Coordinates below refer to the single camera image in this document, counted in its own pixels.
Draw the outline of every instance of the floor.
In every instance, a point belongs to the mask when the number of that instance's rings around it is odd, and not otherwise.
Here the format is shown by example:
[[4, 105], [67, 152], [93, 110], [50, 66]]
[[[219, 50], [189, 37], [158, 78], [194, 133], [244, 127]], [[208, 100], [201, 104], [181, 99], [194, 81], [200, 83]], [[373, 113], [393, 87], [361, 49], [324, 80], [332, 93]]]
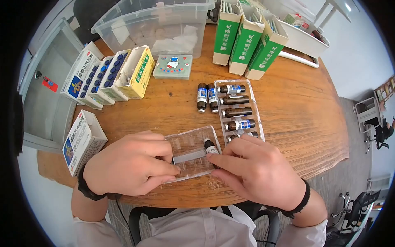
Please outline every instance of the floor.
[[[356, 102], [345, 98], [340, 98], [340, 102], [347, 123], [350, 158], [339, 162], [334, 168], [308, 180], [311, 188], [316, 190], [324, 199], [329, 215], [341, 208], [342, 200], [339, 198], [340, 193], [345, 194], [349, 192], [352, 200], [366, 190], [372, 165], [372, 152], [370, 151], [368, 154], [365, 154], [366, 146], [363, 142], [365, 135], [359, 132], [357, 118], [353, 111], [353, 106]], [[129, 212], [134, 206], [120, 203], [120, 207], [124, 216], [128, 219]], [[128, 226], [122, 218], [115, 201], [109, 201], [108, 211], [111, 223], [121, 236], [123, 246], [133, 246], [130, 240]], [[290, 221], [289, 218], [284, 217], [282, 214], [279, 214], [279, 216], [282, 231]], [[255, 224], [254, 237], [255, 239], [263, 240], [268, 220], [262, 217]], [[140, 232], [142, 239], [151, 235], [148, 218], [145, 215], [140, 219]]]

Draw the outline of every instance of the shirt sleeve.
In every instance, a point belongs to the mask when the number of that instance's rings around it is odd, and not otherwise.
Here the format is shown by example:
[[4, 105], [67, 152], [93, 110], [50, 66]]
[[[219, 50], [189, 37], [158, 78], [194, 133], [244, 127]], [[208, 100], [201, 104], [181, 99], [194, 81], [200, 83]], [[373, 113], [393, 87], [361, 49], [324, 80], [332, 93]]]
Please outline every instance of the shirt sleeve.
[[276, 247], [321, 247], [325, 244], [325, 228], [328, 220], [316, 226], [297, 227], [287, 225], [279, 237]]
[[73, 228], [78, 247], [122, 247], [118, 234], [107, 221], [87, 222], [74, 218]]

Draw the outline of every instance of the white medicine box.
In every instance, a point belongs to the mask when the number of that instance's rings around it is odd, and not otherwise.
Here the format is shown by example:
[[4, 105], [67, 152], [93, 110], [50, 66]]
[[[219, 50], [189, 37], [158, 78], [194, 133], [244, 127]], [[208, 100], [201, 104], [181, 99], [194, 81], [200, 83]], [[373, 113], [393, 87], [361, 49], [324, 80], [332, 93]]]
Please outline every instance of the white medicine box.
[[95, 115], [81, 110], [63, 145], [70, 174], [77, 176], [81, 167], [102, 149], [107, 140]]

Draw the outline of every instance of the left hand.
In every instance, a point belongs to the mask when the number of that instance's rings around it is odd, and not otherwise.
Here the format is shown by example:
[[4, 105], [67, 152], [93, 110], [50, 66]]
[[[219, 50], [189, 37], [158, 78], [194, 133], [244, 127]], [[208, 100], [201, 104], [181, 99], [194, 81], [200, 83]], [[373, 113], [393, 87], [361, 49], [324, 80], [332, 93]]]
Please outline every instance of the left hand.
[[163, 135], [152, 131], [129, 134], [93, 156], [83, 176], [98, 195], [144, 195], [175, 180], [180, 168], [170, 164], [172, 157], [171, 145]]

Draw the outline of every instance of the person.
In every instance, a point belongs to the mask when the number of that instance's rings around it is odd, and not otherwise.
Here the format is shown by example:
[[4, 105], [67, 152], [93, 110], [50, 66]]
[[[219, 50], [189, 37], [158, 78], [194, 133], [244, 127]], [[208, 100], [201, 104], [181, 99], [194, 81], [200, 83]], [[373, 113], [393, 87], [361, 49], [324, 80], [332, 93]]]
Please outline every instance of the person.
[[[211, 175], [242, 198], [276, 207], [293, 217], [276, 246], [323, 246], [327, 210], [321, 196], [292, 169], [279, 149], [249, 135], [233, 139], [222, 155], [207, 154], [220, 167]], [[114, 228], [104, 220], [107, 193], [137, 196], [174, 181], [180, 172], [170, 164], [171, 145], [151, 131], [129, 134], [93, 156], [78, 175], [71, 198], [78, 246], [121, 246]], [[257, 246], [254, 222], [234, 205], [228, 209], [175, 209], [152, 218], [147, 246]]]

